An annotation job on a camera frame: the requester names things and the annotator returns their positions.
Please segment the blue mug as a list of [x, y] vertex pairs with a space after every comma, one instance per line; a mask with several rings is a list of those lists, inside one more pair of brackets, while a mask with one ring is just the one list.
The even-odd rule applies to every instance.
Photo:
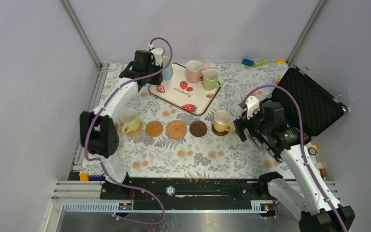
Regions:
[[162, 57], [162, 65], [165, 67], [168, 64], [168, 67], [162, 72], [162, 78], [164, 81], [168, 81], [172, 79], [173, 76], [173, 67], [172, 63], [170, 62], [170, 58], [168, 56]]

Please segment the yellow mug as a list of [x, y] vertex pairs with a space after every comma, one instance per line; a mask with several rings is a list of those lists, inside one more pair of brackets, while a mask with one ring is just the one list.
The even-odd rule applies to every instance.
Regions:
[[214, 114], [214, 127], [218, 132], [235, 131], [235, 126], [232, 123], [232, 116], [226, 110], [218, 110]]

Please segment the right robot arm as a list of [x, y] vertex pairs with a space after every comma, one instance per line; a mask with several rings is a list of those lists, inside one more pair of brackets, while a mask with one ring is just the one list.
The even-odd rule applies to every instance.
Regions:
[[294, 215], [302, 232], [347, 232], [355, 219], [350, 206], [343, 206], [311, 163], [303, 138], [302, 115], [298, 104], [297, 128], [287, 127], [285, 109], [279, 102], [260, 103], [255, 97], [240, 104], [245, 112], [234, 121], [242, 141], [244, 130], [267, 145], [293, 173], [302, 194], [290, 187], [278, 172], [262, 174], [257, 191], [264, 199], [276, 198]]

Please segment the green mug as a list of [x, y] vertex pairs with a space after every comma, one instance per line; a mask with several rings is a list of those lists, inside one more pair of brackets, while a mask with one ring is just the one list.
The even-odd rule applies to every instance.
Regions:
[[225, 80], [219, 78], [218, 71], [214, 69], [207, 69], [203, 73], [203, 87], [207, 91], [214, 90], [221, 87], [225, 83]]

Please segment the yellow-green mug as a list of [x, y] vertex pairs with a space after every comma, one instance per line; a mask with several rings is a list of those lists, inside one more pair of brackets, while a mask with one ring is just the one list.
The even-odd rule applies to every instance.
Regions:
[[120, 113], [119, 119], [123, 123], [121, 132], [124, 134], [138, 130], [141, 124], [138, 113], [133, 108], [124, 109]]

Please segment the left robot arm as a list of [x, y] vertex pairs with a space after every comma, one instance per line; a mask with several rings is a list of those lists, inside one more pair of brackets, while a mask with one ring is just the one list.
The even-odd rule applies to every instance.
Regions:
[[117, 84], [107, 98], [91, 111], [79, 116], [80, 143], [85, 160], [97, 161], [105, 180], [113, 184], [112, 193], [123, 199], [130, 194], [128, 173], [116, 151], [119, 136], [115, 123], [128, 101], [146, 84], [160, 84], [162, 78], [161, 48], [137, 50], [134, 60], [120, 73]]

